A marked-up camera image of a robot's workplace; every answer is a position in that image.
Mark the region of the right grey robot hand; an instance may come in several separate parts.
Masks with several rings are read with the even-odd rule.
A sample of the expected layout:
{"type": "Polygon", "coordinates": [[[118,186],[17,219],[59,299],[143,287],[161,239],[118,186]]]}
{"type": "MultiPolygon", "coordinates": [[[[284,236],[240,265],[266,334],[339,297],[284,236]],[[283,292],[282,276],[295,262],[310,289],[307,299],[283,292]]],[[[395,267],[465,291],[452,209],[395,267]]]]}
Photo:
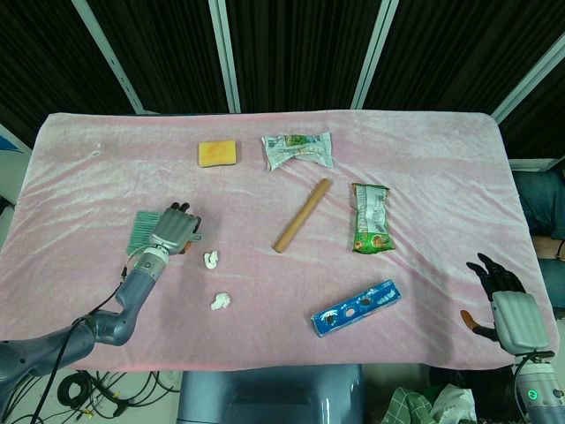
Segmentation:
{"type": "Polygon", "coordinates": [[[460,316],[474,334],[500,345],[510,355],[555,355],[544,317],[518,276],[483,253],[466,266],[478,277],[493,317],[491,327],[478,323],[467,310],[460,316]]]}

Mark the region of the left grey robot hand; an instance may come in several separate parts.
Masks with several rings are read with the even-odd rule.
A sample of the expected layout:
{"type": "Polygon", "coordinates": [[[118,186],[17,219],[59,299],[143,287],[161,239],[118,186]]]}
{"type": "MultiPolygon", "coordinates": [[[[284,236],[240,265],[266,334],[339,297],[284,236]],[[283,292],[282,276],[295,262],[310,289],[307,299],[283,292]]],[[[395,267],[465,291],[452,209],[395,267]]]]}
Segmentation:
{"type": "Polygon", "coordinates": [[[149,244],[163,247],[170,255],[184,254],[191,243],[200,242],[201,218],[189,212],[188,202],[174,202],[159,218],[149,236],[149,244]]]}

